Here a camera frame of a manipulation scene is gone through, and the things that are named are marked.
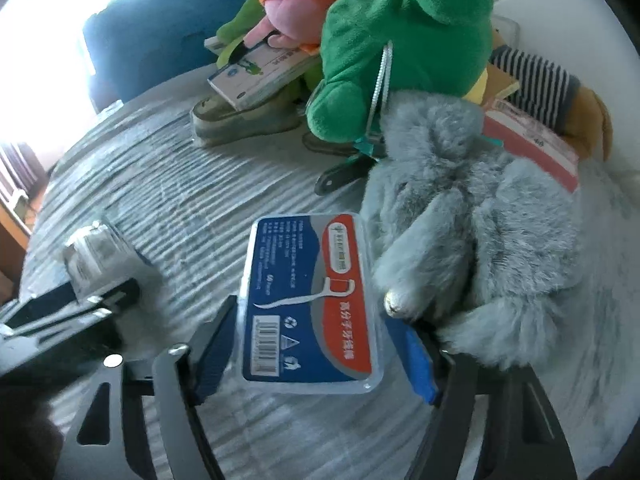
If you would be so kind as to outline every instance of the shoe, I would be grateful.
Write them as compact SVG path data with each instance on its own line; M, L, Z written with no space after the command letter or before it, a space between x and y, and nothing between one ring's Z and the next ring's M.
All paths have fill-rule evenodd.
M327 142L318 139L311 132L305 132L302 135L302 144L310 152L322 153L323 155L351 156L358 153L353 142Z
M292 130L302 122L294 102L299 94L299 85L289 84L267 101L241 112L220 95L212 95L191 109L193 131L204 146L221 146Z

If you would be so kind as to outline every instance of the plastic container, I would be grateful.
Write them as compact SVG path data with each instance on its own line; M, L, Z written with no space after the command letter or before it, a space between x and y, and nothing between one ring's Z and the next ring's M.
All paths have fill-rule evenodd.
M78 300L125 278L153 289L159 273L107 220L96 220L74 232L62 251L62 258Z
M236 325L247 386L357 394L382 378L378 309L358 215L270 216L251 230Z

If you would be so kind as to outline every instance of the blue label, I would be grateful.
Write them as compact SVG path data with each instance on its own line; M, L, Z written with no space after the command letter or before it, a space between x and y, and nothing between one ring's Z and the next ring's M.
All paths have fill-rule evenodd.
M371 374L351 215L258 222L244 330L248 380L335 383Z

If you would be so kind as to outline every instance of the cardboard box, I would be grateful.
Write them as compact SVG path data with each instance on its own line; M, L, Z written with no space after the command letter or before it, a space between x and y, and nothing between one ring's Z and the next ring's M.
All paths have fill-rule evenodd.
M488 78L484 89L484 98L482 98L483 107L490 105L494 99L506 99L520 89L520 83L516 78L491 63L487 64L486 71Z

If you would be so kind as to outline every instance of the brown plush toy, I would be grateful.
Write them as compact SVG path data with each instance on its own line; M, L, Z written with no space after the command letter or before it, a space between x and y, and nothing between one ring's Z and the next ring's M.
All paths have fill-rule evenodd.
M609 111L596 92L558 64L511 48L496 31L490 62L520 83L507 101L555 131L580 160L593 155L602 140L607 160L613 129Z

